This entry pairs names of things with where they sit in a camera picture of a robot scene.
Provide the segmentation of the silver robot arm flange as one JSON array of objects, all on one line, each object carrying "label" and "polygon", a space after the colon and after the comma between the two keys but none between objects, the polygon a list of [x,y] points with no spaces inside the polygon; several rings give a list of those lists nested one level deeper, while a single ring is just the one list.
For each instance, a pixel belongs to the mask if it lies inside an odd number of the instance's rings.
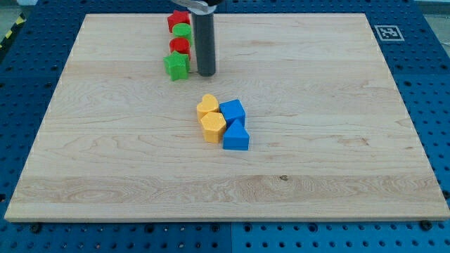
[{"label": "silver robot arm flange", "polygon": [[196,15],[208,15],[215,12],[224,0],[171,0],[174,4],[186,7]]}]

